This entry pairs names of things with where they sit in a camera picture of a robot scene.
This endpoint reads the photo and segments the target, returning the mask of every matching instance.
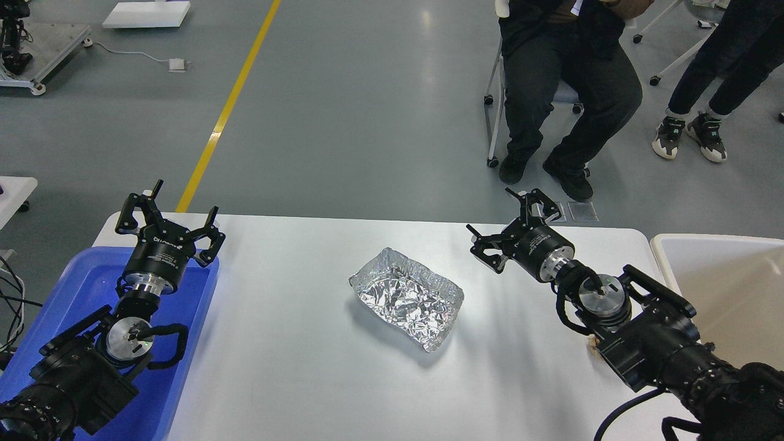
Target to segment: caster wheel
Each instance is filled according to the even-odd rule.
[[[44,86],[43,84],[36,84],[35,86],[33,86],[32,89],[30,89],[30,93],[32,93],[36,97],[43,95],[45,92],[46,92],[46,86]]]

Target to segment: black pants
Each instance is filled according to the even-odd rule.
[[[738,67],[709,102],[720,115],[734,111],[784,63],[784,1],[732,0],[678,82],[670,110],[689,113],[708,85],[736,60],[740,60]]]
[[[504,58],[509,155],[529,159],[542,144],[539,128],[553,110],[563,78],[579,94],[585,111],[550,155],[577,173],[634,115],[642,101],[640,80],[618,45],[611,60],[596,58],[576,23],[547,24]]]

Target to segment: yellow floor line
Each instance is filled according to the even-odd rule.
[[[212,129],[212,134],[209,136],[207,145],[204,147],[204,151],[201,153],[201,158],[198,160],[196,168],[194,169],[193,174],[191,174],[191,179],[188,181],[188,185],[185,187],[185,191],[180,198],[180,202],[177,204],[177,213],[185,213],[188,210],[188,206],[191,204],[191,200],[193,199],[194,194],[196,193],[196,189],[201,182],[201,177],[204,176],[204,172],[207,170],[207,165],[209,164],[209,160],[212,157],[212,153],[215,151],[215,147],[218,145],[218,141],[220,141],[220,136],[223,134],[223,128],[226,127],[226,122],[231,116],[231,111],[234,110],[234,105],[237,103],[237,98],[240,96],[242,86],[245,85],[245,80],[248,79],[248,74],[253,67],[253,62],[256,61],[256,56],[259,54],[261,43],[264,42],[264,37],[267,36],[267,31],[270,29],[270,25],[272,24],[272,20],[275,18],[275,13],[278,11],[278,6],[280,4],[281,0],[274,0],[272,2],[270,12],[267,13],[267,18],[264,19],[264,24],[261,25],[259,34],[256,36],[256,40],[253,42],[253,47],[250,49],[248,57],[245,58],[245,64],[242,65],[240,75],[237,77],[237,81],[234,82],[234,87],[231,89],[229,98],[226,100],[226,104],[223,106],[223,111],[220,112],[218,122],[215,124],[215,128]]]

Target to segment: chair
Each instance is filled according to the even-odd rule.
[[[683,2],[684,2],[684,0],[675,0],[675,2],[673,2],[672,5],[667,6],[667,9],[664,9],[664,11],[662,13],[660,13],[659,16],[657,16],[655,19],[653,19],[653,21],[651,23],[649,23],[648,26],[646,26],[642,31],[640,31],[639,34],[634,35],[634,38],[632,39],[632,41],[635,44],[641,42],[642,38],[645,36],[645,32],[647,32],[648,29],[653,27],[654,24],[656,24],[659,20],[664,18],[667,14],[671,13],[673,11],[673,9],[678,7]],[[702,44],[705,43],[705,41],[708,38],[710,38],[710,36],[712,35],[713,31],[716,30],[716,25],[718,25],[718,23],[721,21],[721,17],[724,16],[724,10],[721,9],[721,8],[709,8],[709,7],[705,7],[705,6],[698,6],[698,5],[695,5],[692,0],[687,1],[685,4],[686,4],[686,9],[689,11],[689,13],[692,16],[697,18],[698,26],[702,27],[700,22],[703,22],[703,21],[707,22],[709,24],[709,26],[710,26],[710,31],[708,32],[708,35],[705,36],[705,38],[703,38],[702,40],[697,42],[697,44],[693,45],[691,47],[691,49],[687,50],[683,55],[679,56],[669,66],[665,67],[658,74],[653,75],[651,77],[651,80],[649,81],[649,84],[651,86],[656,86],[657,84],[659,84],[659,81],[662,80],[662,77],[664,75],[666,75],[667,73],[672,71],[675,67],[680,66],[686,60],[688,60],[689,58],[694,56],[694,54],[697,53],[699,48],[702,47]]]
[[[488,113],[488,109],[495,102],[494,96],[490,94],[490,88],[492,87],[492,82],[493,79],[495,78],[496,72],[498,72],[498,96],[499,96],[500,103],[498,106],[498,111],[495,113],[495,122],[493,123],[492,131],[491,131],[490,116]],[[485,90],[485,98],[483,99],[483,102],[485,103],[485,126],[488,131],[487,165],[490,168],[493,168],[498,165],[498,158],[496,158],[495,156],[495,144],[498,141],[498,129],[501,125],[501,117],[503,115],[503,98],[505,97],[505,95],[506,95],[506,77],[504,76],[503,73],[503,56],[501,55],[501,43],[499,43],[498,52],[495,55],[495,63],[493,63],[492,65],[490,81],[488,81],[488,87]],[[569,87],[569,85],[566,84],[564,80],[561,80],[558,83],[558,89],[555,92],[555,96],[553,97],[553,102],[571,104],[572,112],[574,112],[577,115],[583,111],[583,105],[580,103],[577,92],[571,87]]]

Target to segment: gray floor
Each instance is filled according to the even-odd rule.
[[[640,28],[669,3],[656,2]],[[0,249],[19,252],[12,264],[30,298],[46,298],[129,192],[163,178],[159,206],[175,209],[271,4],[193,2],[179,29],[104,30],[114,2],[31,3],[31,21],[87,23],[113,49],[193,64],[175,75],[94,46],[50,75],[42,97],[0,89],[0,175],[39,181],[32,210],[0,231]],[[491,4],[283,0],[189,211],[508,222],[517,206],[484,160],[481,96],[498,44]],[[590,163],[601,221],[578,225],[636,228],[649,238],[784,238],[784,125],[775,120],[784,110],[782,69],[723,125],[725,164],[706,161],[688,140],[674,162],[650,148],[684,67],[658,87],[648,77],[704,32],[682,9],[640,45],[630,41],[635,30],[622,37],[644,102]],[[574,121],[568,106],[557,107],[516,190],[567,200],[539,164]]]

